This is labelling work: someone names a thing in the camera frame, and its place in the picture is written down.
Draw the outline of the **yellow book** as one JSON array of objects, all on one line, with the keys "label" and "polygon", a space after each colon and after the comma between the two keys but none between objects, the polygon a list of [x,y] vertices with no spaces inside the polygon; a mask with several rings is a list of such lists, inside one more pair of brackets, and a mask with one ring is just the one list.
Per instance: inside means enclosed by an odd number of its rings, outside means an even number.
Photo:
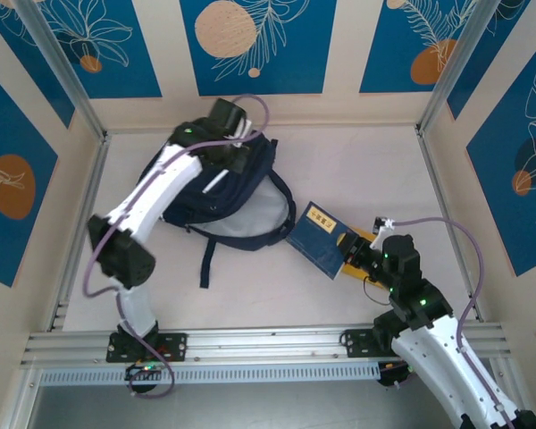
[{"label": "yellow book", "polygon": [[343,262],[342,273],[381,287],[378,275],[381,273],[384,256],[379,248],[373,246],[376,236],[358,228],[349,229],[346,232],[349,231],[356,232],[361,236],[361,239],[352,247],[361,249],[361,265],[351,266],[345,265]]}]

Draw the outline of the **navy blue backpack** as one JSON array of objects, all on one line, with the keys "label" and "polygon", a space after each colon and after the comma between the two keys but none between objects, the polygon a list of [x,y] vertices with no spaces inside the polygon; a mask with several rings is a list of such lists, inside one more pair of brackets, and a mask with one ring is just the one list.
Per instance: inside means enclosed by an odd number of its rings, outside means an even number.
[{"label": "navy blue backpack", "polygon": [[247,159],[242,172],[204,165],[160,215],[168,224],[207,238],[199,287],[210,284],[218,244],[257,251],[284,240],[296,223],[292,192],[273,169],[278,141],[264,135],[242,145]]}]

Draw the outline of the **dark blue paperback book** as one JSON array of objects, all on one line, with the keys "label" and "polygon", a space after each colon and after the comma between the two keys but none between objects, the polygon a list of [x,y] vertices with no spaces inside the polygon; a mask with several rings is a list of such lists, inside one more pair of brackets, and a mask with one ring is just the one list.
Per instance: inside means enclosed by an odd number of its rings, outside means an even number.
[{"label": "dark blue paperback book", "polygon": [[310,201],[286,241],[328,278],[335,280],[344,266],[342,238],[354,230]]}]

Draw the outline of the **black controller board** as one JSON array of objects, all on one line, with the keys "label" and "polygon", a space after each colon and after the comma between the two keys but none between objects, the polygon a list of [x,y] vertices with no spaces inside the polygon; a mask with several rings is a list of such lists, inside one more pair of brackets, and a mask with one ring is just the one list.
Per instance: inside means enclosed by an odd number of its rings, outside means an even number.
[{"label": "black controller board", "polygon": [[413,373],[405,361],[380,362],[380,379],[378,383],[385,387],[392,387],[404,383]]},{"label": "black controller board", "polygon": [[126,382],[156,382],[161,379],[165,366],[157,362],[137,362],[125,369],[124,380]]}]

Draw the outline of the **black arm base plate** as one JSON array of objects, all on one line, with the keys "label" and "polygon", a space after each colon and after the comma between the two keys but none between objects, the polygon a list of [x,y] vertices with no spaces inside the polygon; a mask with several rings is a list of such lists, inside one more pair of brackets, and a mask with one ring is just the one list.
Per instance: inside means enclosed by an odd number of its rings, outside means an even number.
[{"label": "black arm base plate", "polygon": [[[150,333],[144,340],[167,362],[183,362],[187,349],[186,333]],[[113,332],[105,355],[108,363],[134,363],[156,360],[152,352],[126,332]]]},{"label": "black arm base plate", "polygon": [[383,347],[374,337],[372,329],[346,329],[339,336],[339,344],[349,358],[394,358],[391,348]]}]

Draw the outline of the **aluminium side rail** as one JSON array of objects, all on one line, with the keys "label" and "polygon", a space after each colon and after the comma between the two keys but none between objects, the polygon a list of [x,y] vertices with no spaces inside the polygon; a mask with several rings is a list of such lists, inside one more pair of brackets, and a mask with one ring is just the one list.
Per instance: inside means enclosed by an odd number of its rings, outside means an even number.
[{"label": "aluminium side rail", "polygon": [[[429,143],[427,138],[424,136],[424,132],[420,129],[418,125],[415,126],[415,134],[418,140],[419,147],[421,149],[423,160],[427,168],[428,174],[430,176],[431,184],[433,186],[436,199],[440,208],[441,216],[447,221],[453,221],[453,218],[448,209],[448,201],[445,195],[445,191],[442,186],[442,181],[438,173],[437,167],[434,163],[434,158],[431,154]],[[478,298],[474,296],[474,293],[477,289],[478,281],[480,280],[479,274],[480,270],[478,267],[475,267],[475,270],[472,271],[466,263],[465,252],[461,247],[460,238],[465,238],[468,244],[472,244],[469,240],[468,235],[460,230],[457,226],[452,223],[445,223],[448,237],[453,248],[456,262],[458,264],[459,271],[461,273],[463,283],[465,284],[465,289],[468,295],[468,299],[473,299],[473,304],[469,309],[469,314],[472,315],[478,322],[484,322],[484,312],[481,311],[480,305],[478,303]]]},{"label": "aluminium side rail", "polygon": [[50,315],[46,321],[46,332],[54,329],[54,321],[60,304],[71,295],[71,290],[80,266],[82,249],[87,235],[88,218],[93,212],[96,195],[102,180],[105,162],[111,144],[111,135],[106,132],[100,140],[93,164],[90,169],[88,181],[84,189],[83,198],[80,202],[74,232],[71,236],[70,247],[64,259],[61,276],[56,284],[57,291],[50,308]]}]

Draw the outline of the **aluminium mounting rail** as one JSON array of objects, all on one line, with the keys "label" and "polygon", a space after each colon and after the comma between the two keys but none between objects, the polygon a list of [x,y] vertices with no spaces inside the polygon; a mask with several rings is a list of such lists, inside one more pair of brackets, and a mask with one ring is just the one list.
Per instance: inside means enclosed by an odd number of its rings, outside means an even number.
[{"label": "aluminium mounting rail", "polygon": [[[339,343],[345,326],[188,330],[186,365],[331,363],[348,359]],[[33,332],[21,366],[55,368],[103,365],[108,331]]]}]

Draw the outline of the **aluminium frame post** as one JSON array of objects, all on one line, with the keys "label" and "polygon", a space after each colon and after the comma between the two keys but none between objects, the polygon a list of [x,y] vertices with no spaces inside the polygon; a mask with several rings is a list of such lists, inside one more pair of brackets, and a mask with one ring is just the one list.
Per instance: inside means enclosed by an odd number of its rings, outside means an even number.
[{"label": "aluminium frame post", "polygon": [[12,0],[12,2],[24,27],[36,43],[64,92],[88,128],[98,140],[104,141],[106,129],[90,104],[87,92],[38,6],[32,0]]},{"label": "aluminium frame post", "polygon": [[441,109],[447,103],[450,92],[456,85],[473,50],[486,30],[499,2],[500,0],[477,0],[474,4],[473,13],[465,23],[465,27],[456,42],[447,65],[431,93],[431,97],[419,122],[416,124],[416,131],[419,137],[423,138],[426,135],[426,132],[437,119]]}]

